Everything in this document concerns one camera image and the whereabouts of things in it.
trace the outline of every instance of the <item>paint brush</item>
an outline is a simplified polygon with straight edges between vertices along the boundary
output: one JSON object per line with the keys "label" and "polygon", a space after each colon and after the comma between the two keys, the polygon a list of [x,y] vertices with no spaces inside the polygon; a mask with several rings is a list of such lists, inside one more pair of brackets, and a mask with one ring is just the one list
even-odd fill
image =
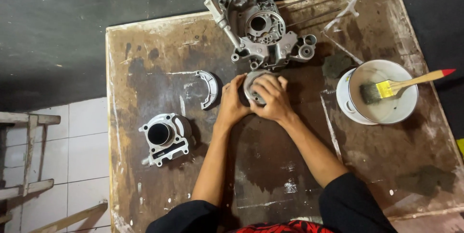
{"label": "paint brush", "polygon": [[361,85],[359,90],[361,92],[362,100],[365,104],[370,105],[388,97],[392,97],[398,94],[398,92],[406,87],[417,85],[424,82],[440,79],[454,72],[455,69],[436,70],[427,73],[423,76],[419,76],[410,80],[396,82],[386,80],[380,83],[367,83]]}

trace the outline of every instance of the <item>wooden brush handle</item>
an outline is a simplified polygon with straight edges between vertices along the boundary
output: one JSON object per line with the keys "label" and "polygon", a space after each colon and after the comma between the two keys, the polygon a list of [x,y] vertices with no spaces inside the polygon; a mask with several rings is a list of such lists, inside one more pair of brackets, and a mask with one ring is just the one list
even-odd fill
{"label": "wooden brush handle", "polygon": [[392,90],[399,90],[404,87],[412,86],[412,85],[417,85],[423,82],[428,82],[428,81],[433,81],[442,78],[444,75],[443,70],[436,70],[430,73],[427,73],[423,76],[419,76],[416,78],[413,78],[411,80],[406,80],[402,82],[393,82],[393,84],[390,85]]}

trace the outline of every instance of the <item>brush bristles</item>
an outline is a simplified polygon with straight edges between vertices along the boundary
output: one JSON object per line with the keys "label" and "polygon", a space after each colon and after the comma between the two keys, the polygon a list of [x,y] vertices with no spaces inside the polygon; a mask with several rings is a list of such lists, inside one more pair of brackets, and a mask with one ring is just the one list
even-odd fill
{"label": "brush bristles", "polygon": [[362,100],[367,105],[377,103],[382,99],[375,83],[361,85],[359,92],[361,93]]}

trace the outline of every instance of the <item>red brush tip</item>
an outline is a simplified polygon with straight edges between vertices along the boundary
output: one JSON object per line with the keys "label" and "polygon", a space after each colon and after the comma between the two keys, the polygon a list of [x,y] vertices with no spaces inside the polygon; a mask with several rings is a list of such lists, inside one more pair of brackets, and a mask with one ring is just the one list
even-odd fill
{"label": "red brush tip", "polygon": [[455,69],[445,69],[445,70],[442,70],[441,72],[443,73],[443,76],[447,76],[447,75],[451,74],[454,71],[456,71],[456,70]]}

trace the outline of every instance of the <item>person's left hand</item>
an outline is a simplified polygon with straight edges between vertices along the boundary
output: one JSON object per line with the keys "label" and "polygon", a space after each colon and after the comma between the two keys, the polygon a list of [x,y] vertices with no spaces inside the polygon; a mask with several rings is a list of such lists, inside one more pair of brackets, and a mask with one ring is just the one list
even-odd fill
{"label": "person's left hand", "polygon": [[246,115],[252,113],[250,107],[244,106],[239,100],[238,89],[246,73],[235,76],[232,81],[222,88],[221,107],[217,115],[215,126],[230,129]]}

